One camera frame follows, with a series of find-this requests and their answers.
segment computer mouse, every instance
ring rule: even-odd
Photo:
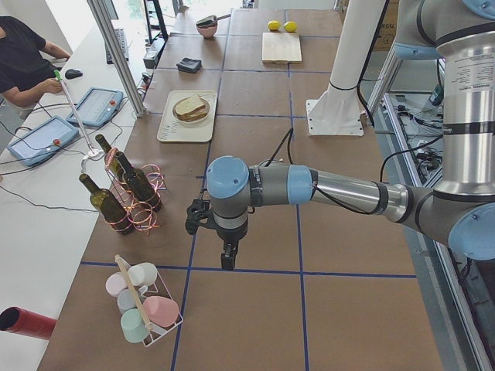
[[[83,76],[83,71],[78,70],[77,68],[69,68],[67,71],[65,71],[65,78],[68,80],[75,79],[79,76]]]

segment bottle neck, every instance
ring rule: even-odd
[[[118,163],[121,164],[122,168],[128,175],[135,174],[134,167],[132,167],[131,163],[129,162],[129,160],[127,160],[127,157],[125,157],[122,152],[116,151],[115,158],[117,159]]]
[[[105,137],[101,134],[98,134],[96,137],[94,137],[96,139],[96,141],[98,142],[98,144],[100,145],[101,149],[103,149],[103,151],[105,153],[108,153],[110,150],[111,150],[111,146],[110,144],[108,144],[107,142],[107,139],[105,139]]]
[[[91,179],[88,174],[79,175],[79,180],[91,193],[95,193],[96,191],[100,190],[100,187],[98,187],[96,183],[93,182],[93,179]]]

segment black shirt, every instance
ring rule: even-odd
[[[13,87],[24,91],[55,77],[53,67],[39,54],[46,40],[13,17],[0,17],[7,34],[0,39],[0,93]]]

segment lemon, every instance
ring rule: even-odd
[[[268,22],[268,29],[270,31],[276,31],[279,28],[280,28],[280,22],[279,21],[270,21],[270,22]]]
[[[297,23],[294,21],[288,21],[284,24],[284,29],[287,32],[295,32],[297,30]]]

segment sandwich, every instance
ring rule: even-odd
[[[179,120],[186,122],[199,120],[208,114],[208,107],[198,94],[181,100],[173,110]]]

